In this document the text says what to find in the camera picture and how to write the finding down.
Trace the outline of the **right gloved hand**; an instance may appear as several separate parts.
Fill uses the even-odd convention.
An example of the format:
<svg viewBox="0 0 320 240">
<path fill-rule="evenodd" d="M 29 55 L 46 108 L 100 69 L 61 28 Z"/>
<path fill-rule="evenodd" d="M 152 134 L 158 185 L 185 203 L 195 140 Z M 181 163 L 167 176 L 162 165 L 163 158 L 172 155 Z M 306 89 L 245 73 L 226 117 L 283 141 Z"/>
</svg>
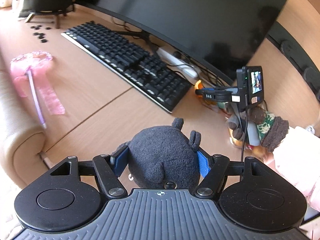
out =
<svg viewBox="0 0 320 240">
<path fill-rule="evenodd" d="M 268 152 L 273 152 L 289 131 L 287 120 L 259 106 L 247 112 L 233 113 L 227 119 L 226 125 L 235 141 L 262 146 Z"/>
</svg>

